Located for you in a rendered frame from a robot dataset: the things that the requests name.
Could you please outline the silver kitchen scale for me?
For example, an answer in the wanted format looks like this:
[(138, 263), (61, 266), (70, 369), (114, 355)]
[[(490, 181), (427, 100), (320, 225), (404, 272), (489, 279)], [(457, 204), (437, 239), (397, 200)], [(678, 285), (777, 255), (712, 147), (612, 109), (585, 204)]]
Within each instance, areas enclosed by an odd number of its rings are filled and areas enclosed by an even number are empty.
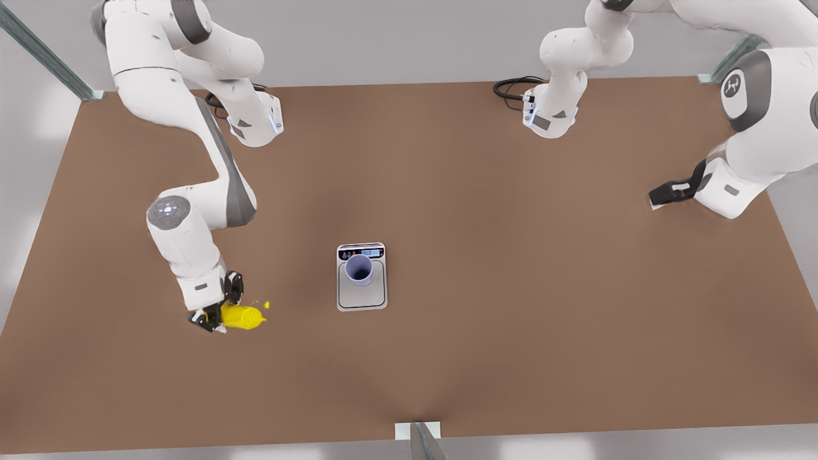
[[(367, 254), (373, 264), (371, 284), (356, 286), (344, 274), (353, 254)], [(336, 305), (339, 311), (377, 311), (388, 303), (386, 248), (381, 242), (340, 245), (336, 250)]]

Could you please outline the lavender cup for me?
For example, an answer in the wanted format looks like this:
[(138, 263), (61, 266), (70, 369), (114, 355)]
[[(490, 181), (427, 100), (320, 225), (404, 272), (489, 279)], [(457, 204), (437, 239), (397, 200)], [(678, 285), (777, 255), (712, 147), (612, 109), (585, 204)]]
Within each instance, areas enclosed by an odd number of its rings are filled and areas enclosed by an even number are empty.
[(356, 286), (368, 286), (374, 273), (374, 264), (367, 254), (353, 254), (344, 266), (344, 274)]

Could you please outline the yellow sauce bottle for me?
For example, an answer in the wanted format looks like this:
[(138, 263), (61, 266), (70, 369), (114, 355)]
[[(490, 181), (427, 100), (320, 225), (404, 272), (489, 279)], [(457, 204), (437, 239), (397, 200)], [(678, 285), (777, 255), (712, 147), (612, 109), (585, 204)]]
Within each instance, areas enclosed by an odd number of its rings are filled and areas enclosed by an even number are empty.
[(252, 330), (266, 321), (262, 312), (252, 306), (225, 303), (221, 306), (220, 312), (221, 323), (225, 327)]

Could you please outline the silver frame post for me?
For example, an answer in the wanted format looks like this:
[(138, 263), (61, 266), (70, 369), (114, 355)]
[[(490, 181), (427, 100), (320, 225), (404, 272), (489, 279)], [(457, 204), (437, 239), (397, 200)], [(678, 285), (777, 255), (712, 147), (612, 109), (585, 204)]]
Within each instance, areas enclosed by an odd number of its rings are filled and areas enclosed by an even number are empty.
[(411, 460), (448, 460), (440, 443), (440, 422), (402, 422), (394, 424), (395, 440), (409, 440)]
[(769, 43), (761, 37), (752, 34), (744, 35), (739, 43), (722, 58), (712, 71), (697, 75), (699, 84), (721, 84), (725, 76), (730, 73), (733, 66), (742, 56), (753, 52), (753, 50), (768, 49), (768, 47)]
[(0, 0), (0, 29), (4, 30), (81, 101), (100, 101), (105, 96), (105, 91), (93, 90), (82, 81), (46, 43), (41, 41), (38, 35), (35, 35), (35, 32), (32, 32), (29, 26), (23, 23), (23, 20), (3, 3), (3, 0)]

